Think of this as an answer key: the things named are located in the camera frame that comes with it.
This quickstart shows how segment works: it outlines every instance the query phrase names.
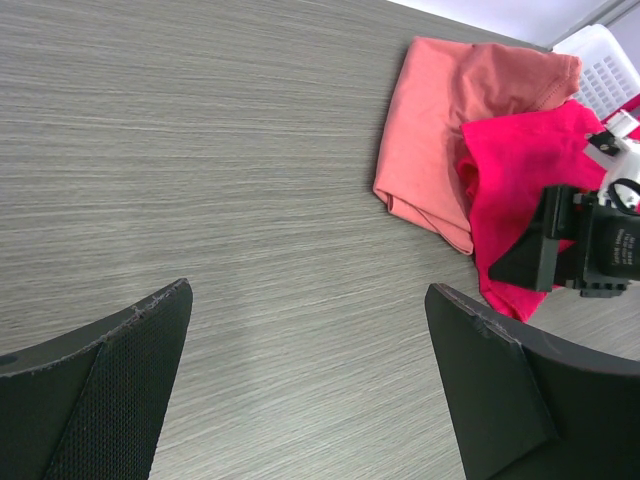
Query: white laundry basket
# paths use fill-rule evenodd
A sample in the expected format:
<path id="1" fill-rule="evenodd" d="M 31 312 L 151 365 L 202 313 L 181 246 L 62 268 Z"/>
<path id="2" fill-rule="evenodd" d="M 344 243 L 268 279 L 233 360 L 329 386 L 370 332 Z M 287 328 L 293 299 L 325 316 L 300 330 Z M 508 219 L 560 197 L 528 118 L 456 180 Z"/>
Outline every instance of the white laundry basket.
<path id="1" fill-rule="evenodd" d="M 640 94 L 640 75 L 613 34 L 603 25 L 590 25 L 555 47 L 555 53 L 582 60 L 580 91 L 574 98 L 604 119 Z"/>

